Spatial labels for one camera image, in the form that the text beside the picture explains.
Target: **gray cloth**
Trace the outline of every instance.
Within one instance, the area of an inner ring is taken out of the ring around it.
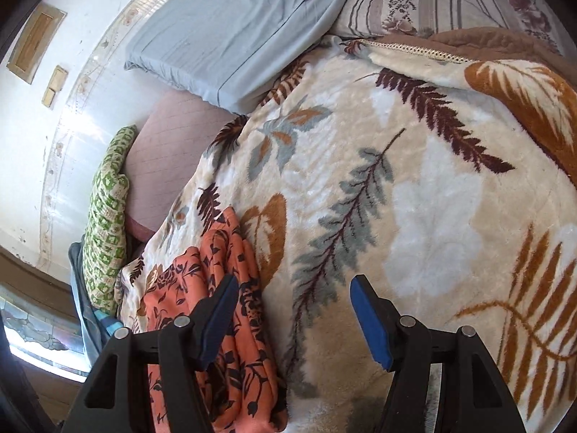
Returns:
[[[98,322],[94,315],[86,284],[84,282],[84,273],[82,271],[82,248],[84,246],[84,237],[82,242],[74,242],[68,249],[68,258],[72,274],[70,276],[70,286],[76,304],[76,312],[80,319],[82,329],[82,340],[84,341],[84,353],[90,362],[90,365],[96,362],[98,355],[102,351],[110,335],[106,329]]]
[[[154,72],[236,114],[333,25],[346,0],[169,0],[127,47],[125,69]]]

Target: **gold trim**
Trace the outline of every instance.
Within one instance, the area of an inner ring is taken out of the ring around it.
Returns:
[[[363,45],[372,45],[374,47],[381,47],[384,49],[396,50],[398,52],[409,53],[411,55],[425,56],[434,60],[441,60],[442,62],[452,62],[452,63],[467,63],[474,62],[474,60],[468,59],[466,57],[461,57],[459,55],[452,55],[450,53],[442,52],[440,50],[428,49],[425,47],[415,47],[413,45],[406,44],[384,44],[381,42],[370,41],[367,39],[359,40]]]

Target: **wooden frame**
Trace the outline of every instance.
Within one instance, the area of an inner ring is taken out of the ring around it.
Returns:
[[[32,84],[48,44],[66,13],[46,3],[33,11],[8,60],[7,68],[28,84]]]

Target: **pillow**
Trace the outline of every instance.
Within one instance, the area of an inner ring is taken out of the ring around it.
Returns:
[[[339,37],[374,37],[435,33],[471,27],[498,27],[464,0],[347,0],[330,33]]]
[[[124,207],[129,182],[120,168],[136,136],[136,126],[121,128],[110,142],[92,181],[83,271],[92,306],[114,314],[114,283],[126,256]]]
[[[125,69],[250,114],[279,73],[332,26],[346,0],[169,0],[130,41]]]
[[[234,117],[188,91],[171,91],[157,103],[126,157],[128,233],[146,242],[158,231],[203,151]]]

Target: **orange scarf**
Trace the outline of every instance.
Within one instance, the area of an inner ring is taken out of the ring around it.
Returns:
[[[216,432],[273,433],[287,424],[286,387],[263,327],[259,271],[255,253],[240,234],[232,207],[224,210],[201,238],[199,248],[180,255],[143,297],[148,330],[158,330],[212,295],[226,274],[239,283],[233,324],[207,372],[197,373]],[[158,366],[149,366],[148,383],[157,433],[170,431]]]

